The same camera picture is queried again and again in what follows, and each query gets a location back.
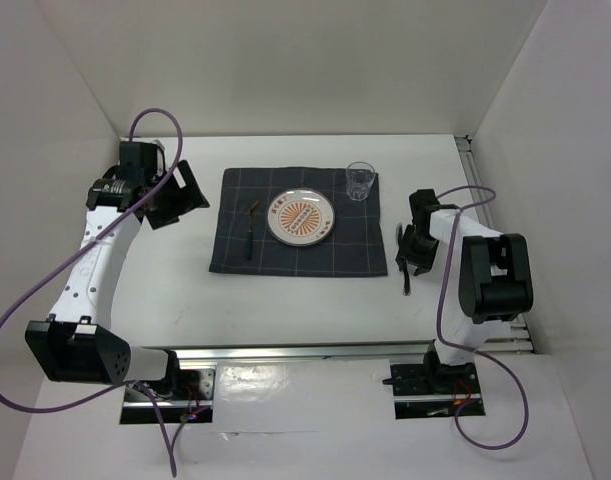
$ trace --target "white table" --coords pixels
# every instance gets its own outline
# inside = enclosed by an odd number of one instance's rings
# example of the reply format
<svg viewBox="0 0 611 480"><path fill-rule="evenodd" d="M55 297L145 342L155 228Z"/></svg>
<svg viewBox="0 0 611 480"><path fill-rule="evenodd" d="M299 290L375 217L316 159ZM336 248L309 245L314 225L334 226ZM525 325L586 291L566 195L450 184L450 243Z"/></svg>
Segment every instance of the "white table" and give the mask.
<svg viewBox="0 0 611 480"><path fill-rule="evenodd" d="M171 161L176 140L162 143ZM411 221L410 193L419 188L440 193L467 183L452 136L187 138L183 158L212 206L158 231L143 224L114 299L112 330L116 334L148 346L434 338L445 251L439 250L431 273L412 279L412 295L404 297L395 262L395 228L399 222ZM371 163L380 174L381 229L389 276L321 279L208 272L226 168L345 167L359 160ZM459 192L449 201L462 205L471 196ZM453 270L457 275L458 266ZM451 291L446 315L458 309L456 292ZM509 326L502 335L510 335Z"/></svg>
<svg viewBox="0 0 611 480"><path fill-rule="evenodd" d="M175 145L164 143L169 150ZM190 346L434 337L444 251L431 274L413 280L412 296L403 297L394 230L409 219L410 192L465 183L452 137L205 138L186 145L185 157L213 207L158 232L143 227L116 293L118 335L142 345ZM367 160L381 174L389 277L208 273L225 168L342 167L353 160ZM460 204L470 200L466 193L453 198ZM299 290L308 295L295 295ZM300 307L297 315L281 314L294 304ZM458 308L455 295L448 307L448 313ZM508 451L472 448L452 419L396 421L391 387L382 385L390 374L386 360L245 364L234 368L247 384L256 378L257 388L245 391L246 384L231 381L236 375L221 371L214 423L188 426L180 437L179 478L591 478L552 359L506 355L504 360L525 383L532 418L524 440ZM463 423L480 441L506 441L521 423L520 397L505 372L482 359L477 364L487 416ZM63 404L97 390L46 380L37 405ZM170 478L159 427L118 425L121 399L117 390L78 409L34 415L15 480Z"/></svg>

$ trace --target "clear plastic cup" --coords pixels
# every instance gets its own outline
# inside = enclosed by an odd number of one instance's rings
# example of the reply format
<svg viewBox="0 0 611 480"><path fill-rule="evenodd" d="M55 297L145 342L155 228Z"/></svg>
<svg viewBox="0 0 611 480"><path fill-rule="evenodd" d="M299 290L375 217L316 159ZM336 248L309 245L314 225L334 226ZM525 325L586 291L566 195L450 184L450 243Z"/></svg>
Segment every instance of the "clear plastic cup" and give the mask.
<svg viewBox="0 0 611 480"><path fill-rule="evenodd" d="M369 196L369 190L376 179L376 171L369 163L354 162L345 170L345 176L347 196L360 202Z"/></svg>

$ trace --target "white backdrop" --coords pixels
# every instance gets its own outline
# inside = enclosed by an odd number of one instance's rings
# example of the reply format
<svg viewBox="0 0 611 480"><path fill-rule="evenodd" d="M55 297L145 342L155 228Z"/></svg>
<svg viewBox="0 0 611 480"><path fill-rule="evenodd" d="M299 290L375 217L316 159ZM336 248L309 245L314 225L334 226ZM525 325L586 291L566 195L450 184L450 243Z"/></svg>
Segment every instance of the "white backdrop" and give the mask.
<svg viewBox="0 0 611 480"><path fill-rule="evenodd" d="M474 147L495 223L528 239L528 323L611 480L611 0L549 2Z"/></svg>
<svg viewBox="0 0 611 480"><path fill-rule="evenodd" d="M545 2L38 3L119 134L276 135L474 133Z"/></svg>
<svg viewBox="0 0 611 480"><path fill-rule="evenodd" d="M87 189L116 135L31 0L0 0L0 315L75 251ZM23 340L60 282L30 300L0 335L0 389L34 405L43 374ZM0 479L12 477L30 416L0 405Z"/></svg>

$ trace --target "plate with orange design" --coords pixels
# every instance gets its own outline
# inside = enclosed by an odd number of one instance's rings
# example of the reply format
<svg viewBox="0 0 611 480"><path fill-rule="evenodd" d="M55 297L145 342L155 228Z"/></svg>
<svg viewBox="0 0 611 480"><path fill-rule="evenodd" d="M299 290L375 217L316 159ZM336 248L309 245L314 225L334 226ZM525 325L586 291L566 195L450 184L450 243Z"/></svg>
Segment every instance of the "plate with orange design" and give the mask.
<svg viewBox="0 0 611 480"><path fill-rule="evenodd" d="M267 225L283 243L295 247L314 245L334 228L334 208L315 190L286 190L270 203Z"/></svg>

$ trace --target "plaid placemat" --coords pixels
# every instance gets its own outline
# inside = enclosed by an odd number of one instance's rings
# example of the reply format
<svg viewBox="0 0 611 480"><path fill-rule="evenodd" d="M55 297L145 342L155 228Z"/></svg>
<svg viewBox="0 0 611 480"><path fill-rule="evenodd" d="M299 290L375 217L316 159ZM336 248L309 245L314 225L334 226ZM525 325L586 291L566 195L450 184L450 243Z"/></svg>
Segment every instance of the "plaid placemat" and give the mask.
<svg viewBox="0 0 611 480"><path fill-rule="evenodd" d="M332 232L320 243L293 247L267 228L267 207L285 190L304 187L325 195L334 206ZM249 208L255 202L254 249L246 260ZM367 200L345 193L343 168L230 168L223 175L221 206L209 271L296 277L376 277L387 275L380 228L378 176Z"/></svg>

